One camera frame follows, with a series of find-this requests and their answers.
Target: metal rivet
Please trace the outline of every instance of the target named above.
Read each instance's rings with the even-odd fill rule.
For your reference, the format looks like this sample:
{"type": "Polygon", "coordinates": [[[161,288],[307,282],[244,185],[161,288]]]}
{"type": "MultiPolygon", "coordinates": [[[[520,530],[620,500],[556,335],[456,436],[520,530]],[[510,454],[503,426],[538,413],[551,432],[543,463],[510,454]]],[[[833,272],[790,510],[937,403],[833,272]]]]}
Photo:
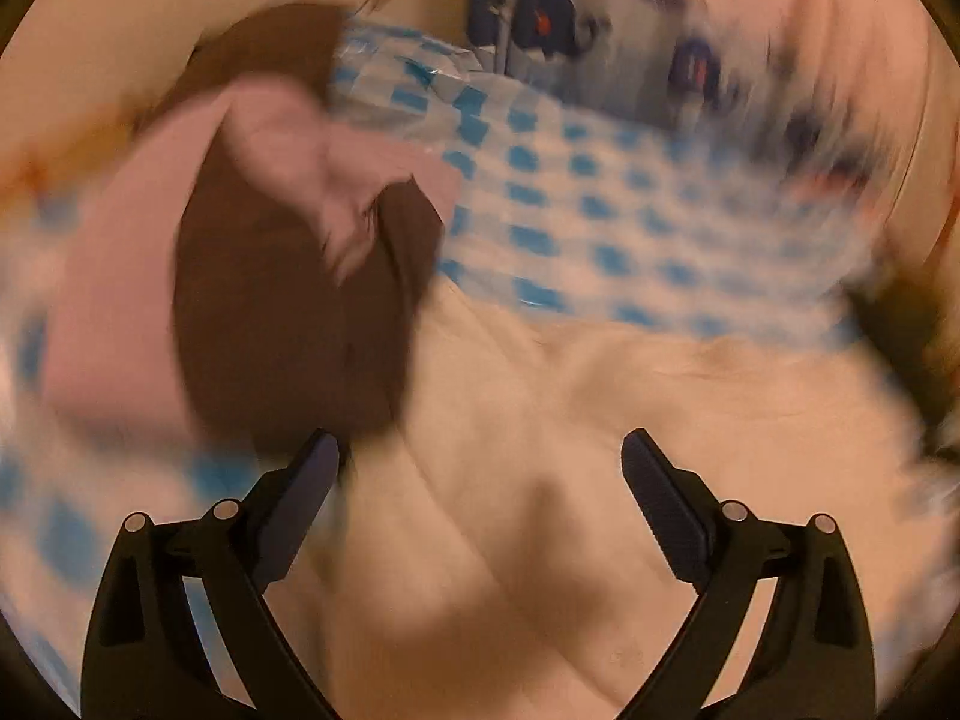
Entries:
{"type": "Polygon", "coordinates": [[[837,529],[837,522],[829,514],[817,514],[813,518],[813,524],[821,533],[833,533],[837,529]]]}
{"type": "Polygon", "coordinates": [[[743,522],[747,518],[747,514],[750,514],[747,507],[739,501],[727,501],[723,504],[721,511],[724,517],[733,520],[733,522],[743,522]]]}
{"type": "Polygon", "coordinates": [[[128,533],[136,533],[137,531],[143,530],[143,526],[146,524],[147,518],[140,512],[137,512],[136,514],[131,514],[123,521],[123,528],[128,533]]]}
{"type": "Polygon", "coordinates": [[[233,519],[239,511],[240,504],[232,498],[227,498],[226,501],[221,501],[213,507],[213,517],[217,519],[233,519]]]}

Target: black clamp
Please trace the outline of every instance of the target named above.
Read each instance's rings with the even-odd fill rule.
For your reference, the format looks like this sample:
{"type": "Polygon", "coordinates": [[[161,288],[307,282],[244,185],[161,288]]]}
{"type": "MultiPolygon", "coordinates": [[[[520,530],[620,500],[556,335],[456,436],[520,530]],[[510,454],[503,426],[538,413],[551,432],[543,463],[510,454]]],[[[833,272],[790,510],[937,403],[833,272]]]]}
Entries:
{"type": "MultiPolygon", "coordinates": [[[[646,431],[626,437],[623,475],[675,576],[699,597],[619,720],[866,720],[875,712],[867,616],[836,522],[766,522],[717,502],[674,469],[646,431]],[[738,692],[703,707],[757,582],[778,577],[760,644],[738,692]]],[[[131,514],[90,620],[85,720],[339,720],[263,602],[282,579],[336,479],[335,440],[318,432],[243,501],[155,525],[131,514]],[[199,577],[256,709],[219,692],[187,605],[199,577]]]]}

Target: dark blue object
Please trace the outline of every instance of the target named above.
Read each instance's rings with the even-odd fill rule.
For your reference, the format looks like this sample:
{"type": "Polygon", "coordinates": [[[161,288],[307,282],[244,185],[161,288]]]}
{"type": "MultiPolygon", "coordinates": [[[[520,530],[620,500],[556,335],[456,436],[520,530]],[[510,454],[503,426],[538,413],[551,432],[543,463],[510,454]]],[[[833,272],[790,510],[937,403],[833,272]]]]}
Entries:
{"type": "Polygon", "coordinates": [[[787,170],[795,170],[805,160],[820,139],[823,127],[813,111],[795,111],[786,125],[784,137],[790,148],[787,170]]]}
{"type": "Polygon", "coordinates": [[[495,46],[500,9],[507,0],[467,0],[467,40],[478,47],[495,46]]]}
{"type": "Polygon", "coordinates": [[[720,58],[702,38],[677,44],[670,63],[667,85],[676,94],[703,95],[714,106],[720,103],[720,58]]]}
{"type": "Polygon", "coordinates": [[[523,50],[541,49],[547,59],[554,55],[576,59],[588,52],[600,33],[594,18],[582,21],[589,39],[577,42],[577,9],[571,0],[517,0],[510,36],[523,50]]]}

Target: blue pattern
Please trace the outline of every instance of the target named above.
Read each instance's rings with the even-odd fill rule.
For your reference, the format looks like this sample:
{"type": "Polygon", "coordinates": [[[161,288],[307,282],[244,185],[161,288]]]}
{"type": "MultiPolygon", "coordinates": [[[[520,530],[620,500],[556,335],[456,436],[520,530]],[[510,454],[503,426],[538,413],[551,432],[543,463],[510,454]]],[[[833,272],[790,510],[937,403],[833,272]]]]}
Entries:
{"type": "Polygon", "coordinates": [[[698,314],[690,319],[690,329],[699,338],[717,338],[725,336],[730,331],[730,324],[720,317],[698,314]]]}
{"type": "Polygon", "coordinates": [[[456,260],[440,260],[437,269],[454,284],[460,284],[464,278],[464,266],[456,260]]]}
{"type": "Polygon", "coordinates": [[[427,98],[424,95],[418,95],[401,87],[397,87],[394,90],[394,93],[390,95],[390,102],[394,105],[412,108],[413,110],[421,113],[426,112],[427,98]]]}
{"type": "Polygon", "coordinates": [[[624,128],[616,132],[613,141],[623,149],[623,151],[632,151],[640,142],[640,129],[624,128]]]}
{"type": "Polygon", "coordinates": [[[714,143],[710,148],[707,163],[710,169],[715,173],[726,172],[728,167],[733,165],[736,160],[736,152],[732,148],[727,148],[721,143],[714,143]]]}
{"type": "Polygon", "coordinates": [[[510,228],[510,241],[515,247],[539,254],[541,257],[554,257],[558,253],[557,244],[544,230],[514,224],[510,228]]]}
{"type": "Polygon", "coordinates": [[[542,208],[546,205],[546,194],[536,187],[507,182],[507,197],[522,205],[534,205],[542,208]]]}
{"type": "Polygon", "coordinates": [[[582,141],[589,137],[589,129],[582,124],[565,124],[563,126],[563,138],[568,141],[582,141]]]}
{"type": "Polygon", "coordinates": [[[421,48],[426,52],[438,53],[443,56],[450,56],[453,53],[453,47],[436,40],[424,40],[421,43],[421,48]]]}
{"type": "Polygon", "coordinates": [[[607,220],[616,218],[616,210],[603,197],[595,194],[585,194],[580,198],[580,213],[593,220],[607,220]]]}
{"type": "Polygon", "coordinates": [[[461,140],[466,141],[474,148],[480,148],[483,145],[488,132],[490,132],[490,125],[483,119],[477,119],[477,117],[467,113],[460,117],[460,128],[457,130],[457,134],[461,140]]]}
{"type": "Polygon", "coordinates": [[[677,225],[649,205],[640,209],[640,224],[648,233],[658,238],[673,235],[677,231],[677,225]]]}
{"type": "Polygon", "coordinates": [[[526,146],[511,146],[507,152],[507,161],[510,167],[521,172],[536,172],[539,170],[539,157],[536,151],[526,146]]]}
{"type": "Polygon", "coordinates": [[[632,169],[627,171],[627,184],[632,189],[650,191],[656,186],[656,181],[646,170],[632,169]]]}
{"type": "Polygon", "coordinates": [[[534,132],[536,130],[536,114],[531,111],[521,111],[511,108],[507,114],[507,124],[513,132],[534,132]]]}
{"type": "Polygon", "coordinates": [[[42,314],[33,317],[24,326],[20,334],[20,346],[17,350],[17,372],[21,381],[33,388],[40,375],[43,352],[47,343],[47,317],[42,314]]]}
{"type": "Polygon", "coordinates": [[[613,310],[613,315],[618,322],[637,324],[640,327],[646,327],[651,330],[661,330],[664,328],[664,323],[656,314],[632,303],[624,303],[616,306],[613,310]]]}
{"type": "Polygon", "coordinates": [[[597,161],[589,154],[574,154],[570,157],[570,172],[573,175],[582,175],[584,177],[594,177],[600,172],[597,161]]]}
{"type": "Polygon", "coordinates": [[[704,193],[700,187],[688,184],[680,190],[678,197],[690,205],[696,205],[704,198],[704,193]]]}
{"type": "Polygon", "coordinates": [[[557,314],[566,313],[563,297],[556,290],[543,287],[526,278],[515,278],[514,289],[517,292],[517,299],[523,306],[553,311],[557,314]]]}
{"type": "Polygon", "coordinates": [[[0,454],[0,514],[12,512],[24,494],[24,475],[19,456],[9,449],[0,454]]]}
{"type": "Polygon", "coordinates": [[[853,317],[841,317],[827,332],[827,344],[834,349],[846,349],[863,338],[863,331],[853,317]]]}
{"type": "Polygon", "coordinates": [[[96,528],[68,501],[56,495],[37,534],[37,551],[66,584],[77,589],[100,579],[106,554],[96,528]]]}
{"type": "Polygon", "coordinates": [[[360,76],[360,71],[354,70],[349,67],[338,67],[333,73],[333,82],[337,86],[352,86],[353,81],[357,80],[357,77],[360,76]]]}
{"type": "Polygon", "coordinates": [[[453,209],[453,221],[450,223],[450,235],[462,235],[469,230],[470,217],[472,212],[463,205],[458,205],[453,209]]]}
{"type": "Polygon", "coordinates": [[[211,453],[195,456],[187,468],[190,485],[204,506],[212,506],[223,498],[244,497],[261,471],[256,458],[211,453]]]}
{"type": "Polygon", "coordinates": [[[69,232],[80,221],[77,196],[73,193],[45,196],[37,204],[34,223],[47,232],[69,232]]]}
{"type": "Polygon", "coordinates": [[[634,271],[630,255],[617,247],[597,245],[593,249],[593,259],[597,268],[607,276],[629,276],[634,271]]]}
{"type": "Polygon", "coordinates": [[[412,59],[403,60],[403,69],[407,76],[410,76],[412,79],[414,79],[414,81],[416,81],[416,83],[421,85],[421,87],[424,89],[430,86],[430,82],[433,80],[433,76],[437,72],[437,68],[424,65],[422,62],[416,62],[412,59]]]}
{"type": "Polygon", "coordinates": [[[381,31],[388,37],[406,38],[410,40],[421,40],[424,37],[424,33],[422,33],[421,30],[414,29],[411,26],[376,25],[373,28],[381,31]]]}
{"type": "Polygon", "coordinates": [[[472,180],[476,174],[476,162],[474,162],[472,157],[464,154],[462,151],[447,151],[443,153],[443,160],[447,162],[448,165],[453,165],[453,167],[456,167],[457,170],[462,172],[467,181],[472,180]]]}
{"type": "Polygon", "coordinates": [[[666,141],[664,150],[671,162],[680,165],[690,158],[693,141],[690,138],[673,137],[666,141]]]}
{"type": "Polygon", "coordinates": [[[675,287],[691,288],[696,287],[700,282],[700,276],[695,269],[676,260],[662,262],[656,269],[675,287]]]}
{"type": "Polygon", "coordinates": [[[487,94],[485,92],[481,92],[472,86],[464,86],[464,89],[457,95],[456,100],[453,100],[453,107],[462,113],[467,113],[471,116],[480,116],[483,110],[483,104],[486,103],[486,101],[487,94]]]}

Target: brown fabric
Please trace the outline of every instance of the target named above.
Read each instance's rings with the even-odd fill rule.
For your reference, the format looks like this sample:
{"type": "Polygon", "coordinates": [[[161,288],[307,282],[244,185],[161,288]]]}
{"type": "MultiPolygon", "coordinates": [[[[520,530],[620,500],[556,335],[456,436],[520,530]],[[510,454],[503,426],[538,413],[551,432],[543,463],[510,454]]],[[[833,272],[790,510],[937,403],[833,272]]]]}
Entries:
{"type": "Polygon", "coordinates": [[[371,213],[371,253],[338,288],[317,231],[214,137],[176,238],[173,299],[184,389],[210,439],[287,453],[317,427],[355,439],[400,413],[443,225],[413,180],[371,213]]]}
{"type": "Polygon", "coordinates": [[[290,2],[248,16],[194,50],[184,72],[144,124],[245,73],[290,76],[326,105],[343,23],[344,11],[322,2],[290,2]]]}

